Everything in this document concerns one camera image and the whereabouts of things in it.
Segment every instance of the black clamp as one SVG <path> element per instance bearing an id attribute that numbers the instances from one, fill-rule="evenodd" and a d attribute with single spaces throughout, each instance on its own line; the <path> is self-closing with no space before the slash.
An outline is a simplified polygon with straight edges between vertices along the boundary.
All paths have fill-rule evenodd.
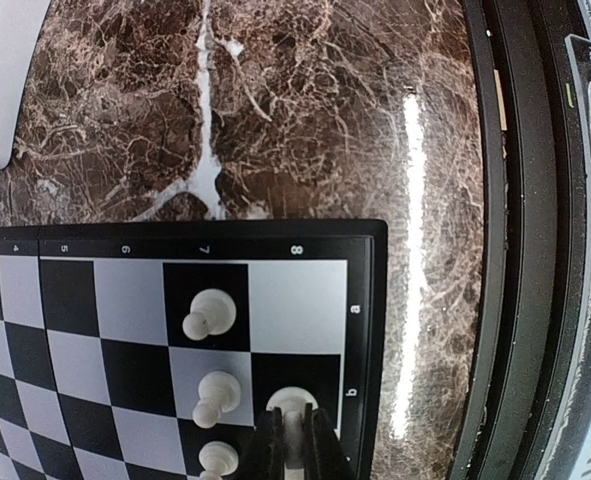
<path id="1" fill-rule="evenodd" d="M 303 420 L 305 480 L 356 480 L 324 409 L 308 404 Z M 235 480 L 284 480 L 288 447 L 282 411 L 262 414 Z"/>

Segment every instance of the white chess pawn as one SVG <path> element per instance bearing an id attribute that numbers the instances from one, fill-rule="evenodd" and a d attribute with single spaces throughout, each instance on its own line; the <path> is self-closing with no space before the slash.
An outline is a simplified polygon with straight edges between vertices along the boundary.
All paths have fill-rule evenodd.
<path id="1" fill-rule="evenodd" d="M 191 313 L 184 318 L 184 334 L 195 342 L 209 335 L 222 335 L 228 332 L 237 317 L 237 307 L 231 296 L 215 288 L 195 295 L 191 303 Z"/>
<path id="2" fill-rule="evenodd" d="M 199 452 L 199 463 L 204 472 L 203 480 L 222 480 L 223 476 L 235 473 L 239 467 L 239 455 L 233 447 L 224 442 L 211 442 Z"/>
<path id="3" fill-rule="evenodd" d="M 200 428 L 213 428 L 222 414 L 239 407 L 242 387 L 237 379 L 224 372 L 213 372 L 199 382 L 200 401 L 193 410 L 193 421 Z"/>
<path id="4" fill-rule="evenodd" d="M 286 387 L 275 392 L 266 405 L 267 410 L 279 408 L 282 411 L 287 472 L 304 468 L 304 416 L 309 403 L 313 405 L 313 410 L 319 407 L 315 397 L 307 390 Z"/>

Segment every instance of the chess piece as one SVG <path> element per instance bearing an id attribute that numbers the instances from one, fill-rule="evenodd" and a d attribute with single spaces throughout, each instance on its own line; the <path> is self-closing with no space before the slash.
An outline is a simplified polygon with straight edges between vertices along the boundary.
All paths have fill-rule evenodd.
<path id="1" fill-rule="evenodd" d="M 210 442 L 199 452 L 199 463 L 204 472 L 199 476 L 203 480 L 222 480 L 239 466 L 239 456 L 233 447 L 224 442 Z"/>
<path id="2" fill-rule="evenodd" d="M 184 319 L 184 334 L 199 342 L 209 335 L 228 332 L 237 317 L 237 307 L 231 296 L 215 288 L 198 293 L 191 303 L 191 313 Z"/>
<path id="3" fill-rule="evenodd" d="M 296 471 L 304 468 L 304 416 L 306 405 L 319 408 L 315 397 L 299 387 L 278 390 L 269 399 L 267 410 L 279 408 L 284 419 L 284 446 L 286 448 L 286 469 Z"/>
<path id="4" fill-rule="evenodd" d="M 193 421 L 200 428 L 213 428 L 223 413 L 239 407 L 242 387 L 235 377 L 224 372 L 206 375 L 199 383 L 200 401 L 193 410 Z"/>

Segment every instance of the marble surface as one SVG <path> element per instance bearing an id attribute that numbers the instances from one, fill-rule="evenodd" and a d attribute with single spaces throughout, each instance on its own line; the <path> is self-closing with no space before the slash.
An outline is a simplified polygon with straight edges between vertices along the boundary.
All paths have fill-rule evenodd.
<path id="1" fill-rule="evenodd" d="M 387 220 L 373 478 L 443 479 L 481 287 L 470 55 L 456 0 L 53 0 L 0 225 Z"/>

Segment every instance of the chessboard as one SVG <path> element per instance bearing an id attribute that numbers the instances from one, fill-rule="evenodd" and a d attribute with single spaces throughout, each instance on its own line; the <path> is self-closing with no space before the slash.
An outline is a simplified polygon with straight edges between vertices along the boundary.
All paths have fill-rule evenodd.
<path id="1" fill-rule="evenodd" d="M 0 229 L 0 480 L 197 479 L 200 449 L 243 456 L 290 386 L 368 478 L 386 241 L 365 220 Z M 235 322 L 191 340 L 182 322 L 208 289 Z M 215 371 L 241 400 L 203 429 L 198 384 Z"/>

